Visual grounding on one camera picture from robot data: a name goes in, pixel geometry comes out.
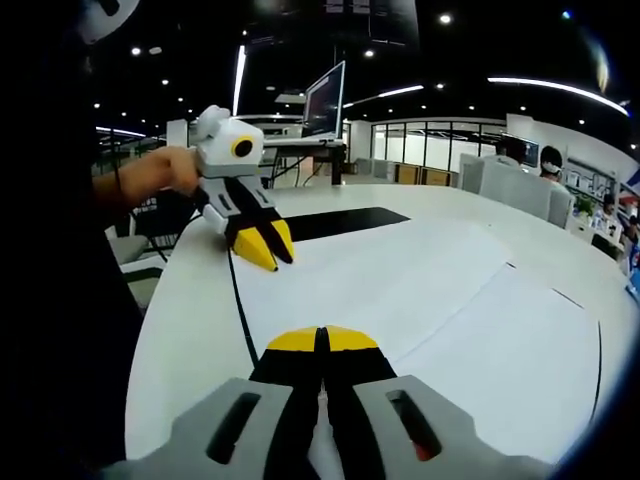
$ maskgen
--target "computer monitor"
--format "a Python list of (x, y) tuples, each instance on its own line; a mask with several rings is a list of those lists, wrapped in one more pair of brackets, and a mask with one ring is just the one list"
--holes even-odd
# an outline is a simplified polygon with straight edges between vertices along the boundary
[(506, 147), (507, 150), (509, 150), (509, 146), (513, 147), (514, 145), (518, 146), (516, 144), (519, 144), (519, 148), (516, 148), (515, 150), (522, 152), (522, 158), (516, 160), (522, 161), (522, 165), (538, 168), (538, 154), (540, 147), (537, 143), (507, 133), (502, 134), (502, 138), (499, 143), (502, 144), (503, 147)]
[(341, 138), (345, 65), (339, 63), (307, 89), (303, 137)]

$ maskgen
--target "human arm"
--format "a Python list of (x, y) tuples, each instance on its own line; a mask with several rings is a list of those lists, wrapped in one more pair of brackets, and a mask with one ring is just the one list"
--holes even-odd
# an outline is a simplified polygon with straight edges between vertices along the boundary
[(162, 147), (115, 172), (94, 177), (93, 189), (106, 218), (142, 204), (160, 190), (171, 188), (191, 195), (198, 186), (193, 150)]

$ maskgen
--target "white paper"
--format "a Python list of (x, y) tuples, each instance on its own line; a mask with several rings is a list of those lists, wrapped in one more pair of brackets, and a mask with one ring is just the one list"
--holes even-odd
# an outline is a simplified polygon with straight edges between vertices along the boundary
[(469, 413), (493, 448), (553, 464), (588, 425), (598, 359), (595, 320), (505, 267), (393, 368)]
[(234, 256), (258, 355), (278, 335), (339, 325), (400, 358), (433, 335), (509, 259), (480, 227), (407, 221), (295, 244), (295, 262), (267, 272)]

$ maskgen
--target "white table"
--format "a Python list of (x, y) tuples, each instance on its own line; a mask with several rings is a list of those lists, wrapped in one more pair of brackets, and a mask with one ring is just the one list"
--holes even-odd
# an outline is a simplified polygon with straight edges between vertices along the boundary
[[(606, 404), (637, 328), (626, 279), (602, 252), (529, 214), (449, 187), (354, 185), (271, 192), (283, 217), (380, 206), (410, 218), (481, 225), (504, 242), (513, 263), (580, 304), (602, 329), (598, 408)], [(183, 233), (147, 311), (134, 358), (126, 448), (139, 458), (169, 437), (170, 421), (230, 377), (252, 371), (227, 253), (203, 220)]]

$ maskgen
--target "person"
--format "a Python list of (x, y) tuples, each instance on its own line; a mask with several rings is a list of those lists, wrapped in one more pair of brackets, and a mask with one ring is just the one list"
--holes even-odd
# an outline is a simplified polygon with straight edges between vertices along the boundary
[(496, 155), (484, 157), (484, 160), (495, 160), (503, 165), (522, 168), (527, 157), (527, 146), (513, 137), (502, 137), (496, 144)]
[(629, 226), (624, 229), (624, 235), (632, 243), (638, 243), (638, 217), (635, 215), (629, 218)]
[(591, 227), (618, 240), (616, 237), (620, 236), (622, 227), (616, 219), (615, 199), (610, 193), (607, 193), (602, 198), (602, 208), (599, 208), (594, 213), (593, 219), (591, 220)]
[(562, 178), (562, 155), (550, 145), (544, 147), (540, 153), (540, 177), (552, 182), (554, 188), (569, 193), (564, 185), (560, 183)]
[(40, 2), (37, 14), (24, 12), (34, 22), (28, 61), (16, 69), (25, 116), (8, 138), (23, 145), (14, 159), (25, 161), (4, 177), (5, 221), (14, 232), (5, 247), (4, 307), (16, 454), (7, 457), (60, 478), (89, 478), (125, 458), (129, 373), (143, 319), (104, 230), (161, 189), (189, 195), (198, 185), (192, 153), (170, 146), (117, 176), (92, 178), (95, 93), (77, 29), (86, 4)]

